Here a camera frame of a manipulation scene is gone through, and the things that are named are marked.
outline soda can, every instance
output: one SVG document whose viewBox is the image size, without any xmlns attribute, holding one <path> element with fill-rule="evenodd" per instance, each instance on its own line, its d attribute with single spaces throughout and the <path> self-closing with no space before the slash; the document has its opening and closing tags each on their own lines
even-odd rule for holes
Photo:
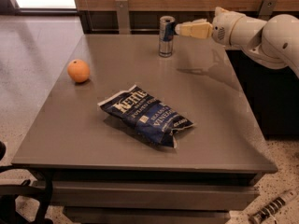
<svg viewBox="0 0 299 224">
<path fill-rule="evenodd" d="M 170 16 L 160 18 L 159 55 L 162 57 L 172 55 L 175 21 L 175 18 Z"/>
</svg>

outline metal bracket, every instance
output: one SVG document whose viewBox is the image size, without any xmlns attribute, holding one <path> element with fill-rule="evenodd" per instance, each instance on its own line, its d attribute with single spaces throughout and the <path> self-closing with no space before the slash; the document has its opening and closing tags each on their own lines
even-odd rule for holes
<svg viewBox="0 0 299 224">
<path fill-rule="evenodd" d="M 119 33 L 128 35 L 131 33 L 128 0 L 115 0 L 118 16 Z"/>
<path fill-rule="evenodd" d="M 278 0 L 263 0 L 258 19 L 268 21 L 273 13 L 274 7 Z"/>
</svg>

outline blue chip bag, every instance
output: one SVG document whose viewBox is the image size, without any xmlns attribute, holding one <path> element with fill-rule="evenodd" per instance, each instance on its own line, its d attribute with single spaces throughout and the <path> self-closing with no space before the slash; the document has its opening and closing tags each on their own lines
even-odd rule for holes
<svg viewBox="0 0 299 224">
<path fill-rule="evenodd" d="M 155 145 L 176 147 L 174 134 L 193 124 L 169 106 L 134 85 L 98 104 Z"/>
</svg>

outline table drawer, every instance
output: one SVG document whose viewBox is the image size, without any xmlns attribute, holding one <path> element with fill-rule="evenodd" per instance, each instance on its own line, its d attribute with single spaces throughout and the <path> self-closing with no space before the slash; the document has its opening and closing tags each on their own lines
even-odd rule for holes
<svg viewBox="0 0 299 224">
<path fill-rule="evenodd" d="M 51 204 L 109 208 L 243 210 L 257 196 L 258 190 L 254 187 L 185 183 L 53 182 Z"/>
<path fill-rule="evenodd" d="M 101 224 L 224 224 L 228 212 L 65 207 L 73 222 Z"/>
</svg>

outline table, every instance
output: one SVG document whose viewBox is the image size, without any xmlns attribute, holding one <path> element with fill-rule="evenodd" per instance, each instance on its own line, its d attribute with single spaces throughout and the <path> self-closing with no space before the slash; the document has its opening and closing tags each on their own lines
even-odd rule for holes
<svg viewBox="0 0 299 224">
<path fill-rule="evenodd" d="M 13 159 L 52 175 L 52 204 L 82 223 L 225 223 L 277 171 L 224 48 L 176 36 L 158 55 L 157 35 L 85 35 Z M 148 144 L 97 103 L 134 84 L 196 123 L 178 147 Z"/>
</svg>

